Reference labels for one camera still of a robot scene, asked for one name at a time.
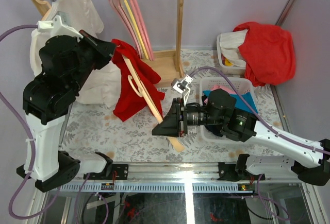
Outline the red t shirt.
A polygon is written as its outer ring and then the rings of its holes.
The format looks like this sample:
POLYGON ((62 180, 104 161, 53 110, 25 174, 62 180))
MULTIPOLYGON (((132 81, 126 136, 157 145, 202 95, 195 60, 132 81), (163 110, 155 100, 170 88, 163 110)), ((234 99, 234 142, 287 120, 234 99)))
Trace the red t shirt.
POLYGON ((111 41, 116 45, 112 62, 121 72, 121 93, 113 111, 114 115, 124 122, 147 106, 144 98, 139 97, 128 82, 130 71, 124 62, 125 57, 132 63, 133 68, 146 87, 157 110, 162 114, 161 101, 164 100, 165 93, 155 88, 155 84, 161 80, 161 77, 140 59, 137 51, 130 44, 119 39, 112 39, 111 41))

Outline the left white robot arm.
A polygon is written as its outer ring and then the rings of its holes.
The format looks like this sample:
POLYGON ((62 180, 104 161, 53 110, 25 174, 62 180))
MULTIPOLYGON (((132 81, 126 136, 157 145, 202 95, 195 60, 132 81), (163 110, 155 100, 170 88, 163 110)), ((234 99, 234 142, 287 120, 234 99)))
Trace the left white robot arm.
POLYGON ((17 168, 22 178, 48 192, 69 183, 78 175, 107 180, 112 159, 101 152, 71 156, 59 149, 61 131, 71 104, 94 70, 105 67, 116 45, 99 40, 84 30, 78 37, 56 35, 39 50, 41 73, 23 91, 23 110, 31 132, 27 158, 17 168))

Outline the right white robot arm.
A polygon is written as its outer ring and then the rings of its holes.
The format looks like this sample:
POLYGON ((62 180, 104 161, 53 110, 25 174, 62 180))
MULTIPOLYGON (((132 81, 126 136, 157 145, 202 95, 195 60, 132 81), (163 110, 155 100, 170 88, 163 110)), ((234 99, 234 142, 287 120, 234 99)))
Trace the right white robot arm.
POLYGON ((223 180, 238 181, 249 177, 296 175, 305 183, 324 186, 329 181, 329 140, 313 141, 272 127, 257 115, 236 107, 236 98, 225 90, 211 91, 205 104, 185 104, 173 99, 164 120, 153 130, 153 136, 183 137, 189 126, 214 127, 221 137, 234 142, 258 144, 281 153, 259 158, 242 154, 234 172, 223 180))

